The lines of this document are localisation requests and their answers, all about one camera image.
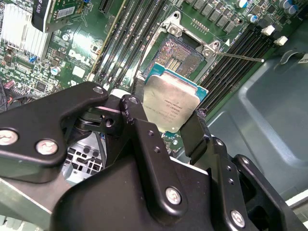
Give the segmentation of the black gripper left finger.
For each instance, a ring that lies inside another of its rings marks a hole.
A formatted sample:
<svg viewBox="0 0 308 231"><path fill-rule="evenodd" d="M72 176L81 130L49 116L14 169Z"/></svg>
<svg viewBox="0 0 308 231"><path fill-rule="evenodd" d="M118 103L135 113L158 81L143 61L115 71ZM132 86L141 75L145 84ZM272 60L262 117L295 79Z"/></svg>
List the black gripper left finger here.
<svg viewBox="0 0 308 231"><path fill-rule="evenodd" d="M0 147L0 174L31 183L54 180L75 121L91 108L103 109L108 98L99 85L84 82L1 113L0 129L12 132L13 142ZM155 219L180 219L188 201L157 126L135 96L125 95L117 104L118 110L109 110L114 124L107 132L117 137L110 167L133 157L149 213Z"/></svg>

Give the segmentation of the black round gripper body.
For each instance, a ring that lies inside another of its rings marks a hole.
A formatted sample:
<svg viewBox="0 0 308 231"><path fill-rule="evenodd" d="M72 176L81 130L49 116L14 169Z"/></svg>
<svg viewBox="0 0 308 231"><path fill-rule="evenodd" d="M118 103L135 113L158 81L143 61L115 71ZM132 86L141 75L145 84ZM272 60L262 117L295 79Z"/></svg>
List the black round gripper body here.
<svg viewBox="0 0 308 231"><path fill-rule="evenodd" d="M51 216L52 231L212 231L209 176L173 161L188 211L172 226L149 213L136 161L127 157L70 188Z"/></svg>

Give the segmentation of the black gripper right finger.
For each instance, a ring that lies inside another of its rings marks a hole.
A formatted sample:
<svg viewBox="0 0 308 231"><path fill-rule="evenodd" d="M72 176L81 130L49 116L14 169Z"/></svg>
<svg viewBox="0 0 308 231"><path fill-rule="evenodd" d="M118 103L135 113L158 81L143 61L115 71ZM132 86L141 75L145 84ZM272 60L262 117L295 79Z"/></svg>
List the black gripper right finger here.
<svg viewBox="0 0 308 231"><path fill-rule="evenodd" d="M210 177L211 221L219 231L303 231L304 224L248 157L231 157L203 111L180 128L191 165Z"/></svg>

